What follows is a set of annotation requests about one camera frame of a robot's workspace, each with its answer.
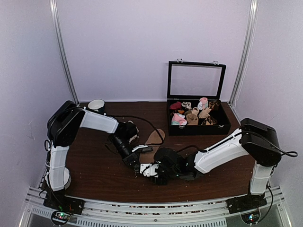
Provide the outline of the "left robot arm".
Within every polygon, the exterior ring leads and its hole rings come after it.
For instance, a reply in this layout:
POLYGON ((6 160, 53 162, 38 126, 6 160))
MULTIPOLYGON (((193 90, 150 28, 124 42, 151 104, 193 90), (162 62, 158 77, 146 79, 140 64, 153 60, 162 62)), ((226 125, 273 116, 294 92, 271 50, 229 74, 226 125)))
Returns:
POLYGON ((84 109, 74 102, 66 101, 47 122, 45 180, 52 191, 49 201, 58 210, 68 206, 68 199, 60 194, 67 188, 71 176, 66 167, 66 158, 80 129, 107 133, 110 142, 122 158, 124 164, 133 167, 139 163, 139 154, 130 143, 137 137, 138 129, 133 122, 121 122, 112 116, 84 109))

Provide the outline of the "cream and brown sock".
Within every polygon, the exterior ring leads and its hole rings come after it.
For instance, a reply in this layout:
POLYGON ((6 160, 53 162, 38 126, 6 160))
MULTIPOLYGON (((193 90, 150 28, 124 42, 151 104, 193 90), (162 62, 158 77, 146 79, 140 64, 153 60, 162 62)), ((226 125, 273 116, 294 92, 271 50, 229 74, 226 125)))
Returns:
POLYGON ((128 121, 126 123, 126 134, 127 134, 127 140, 129 143, 132 143, 134 140, 138 138, 139 130, 137 126, 132 122, 128 121))

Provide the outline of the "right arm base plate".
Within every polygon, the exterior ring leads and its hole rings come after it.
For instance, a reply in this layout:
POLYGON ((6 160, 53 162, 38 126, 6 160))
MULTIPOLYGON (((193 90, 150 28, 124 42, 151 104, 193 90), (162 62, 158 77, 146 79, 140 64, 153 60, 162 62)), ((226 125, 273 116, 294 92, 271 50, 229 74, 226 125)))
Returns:
POLYGON ((230 198, 226 201, 230 214, 244 212, 267 205, 264 195, 245 195, 230 198))

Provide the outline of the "tan brown ribbed sock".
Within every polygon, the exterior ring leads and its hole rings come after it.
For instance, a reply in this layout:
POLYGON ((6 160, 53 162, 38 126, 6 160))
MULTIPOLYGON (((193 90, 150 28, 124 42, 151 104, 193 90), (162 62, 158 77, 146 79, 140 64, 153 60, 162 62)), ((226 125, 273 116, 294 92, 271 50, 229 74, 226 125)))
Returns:
POLYGON ((164 143, 165 132, 162 129, 154 130, 145 142, 148 146, 160 146, 164 143))

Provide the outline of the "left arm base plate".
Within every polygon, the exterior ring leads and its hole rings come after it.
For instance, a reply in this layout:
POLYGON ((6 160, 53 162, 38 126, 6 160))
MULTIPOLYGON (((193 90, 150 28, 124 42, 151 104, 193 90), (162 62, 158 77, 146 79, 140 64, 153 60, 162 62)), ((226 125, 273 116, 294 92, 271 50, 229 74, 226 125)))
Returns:
POLYGON ((66 213, 81 215, 84 208, 85 201, 76 198, 64 197, 62 201, 55 198, 46 197, 43 205, 48 208, 60 210, 66 213))

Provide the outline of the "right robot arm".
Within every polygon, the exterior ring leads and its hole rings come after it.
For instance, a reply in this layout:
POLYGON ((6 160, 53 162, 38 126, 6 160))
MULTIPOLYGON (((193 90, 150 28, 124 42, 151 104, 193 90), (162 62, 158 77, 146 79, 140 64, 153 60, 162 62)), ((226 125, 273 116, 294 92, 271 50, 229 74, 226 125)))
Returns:
POLYGON ((255 165, 249 194, 243 197, 242 203, 252 209, 261 201, 272 169, 281 160, 276 130, 253 119, 243 119, 231 135, 188 157, 182 157, 170 148, 160 148, 154 155, 154 163, 140 171, 158 185, 166 185, 173 178, 193 181, 218 166, 247 155, 254 158, 255 165))

